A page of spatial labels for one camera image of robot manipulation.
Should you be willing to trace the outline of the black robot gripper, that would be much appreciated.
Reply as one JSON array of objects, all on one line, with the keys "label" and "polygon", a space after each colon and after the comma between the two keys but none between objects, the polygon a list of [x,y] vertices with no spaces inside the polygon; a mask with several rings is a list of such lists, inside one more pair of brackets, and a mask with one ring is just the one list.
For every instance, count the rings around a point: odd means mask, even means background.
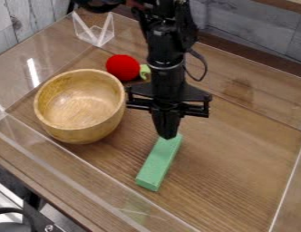
[{"label": "black robot gripper", "polygon": [[141,64],[139,75],[143,83],[125,88],[126,107],[151,113],[155,130],[164,139],[176,136],[184,116],[207,118],[209,113],[212,96],[187,83],[185,72],[183,63],[167,68]]}]

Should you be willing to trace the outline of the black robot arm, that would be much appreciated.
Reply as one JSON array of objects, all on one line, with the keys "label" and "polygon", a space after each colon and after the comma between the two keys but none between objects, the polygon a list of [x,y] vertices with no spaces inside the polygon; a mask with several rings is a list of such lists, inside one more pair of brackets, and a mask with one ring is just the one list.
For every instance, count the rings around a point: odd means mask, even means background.
[{"label": "black robot arm", "polygon": [[84,10],[102,14],[128,5],[148,46],[149,81],[125,88],[125,106],[148,111],[160,137],[176,136],[184,116],[207,117],[211,93],[191,86],[185,79],[185,55],[201,56],[191,49],[197,27],[189,0],[72,0]]}]

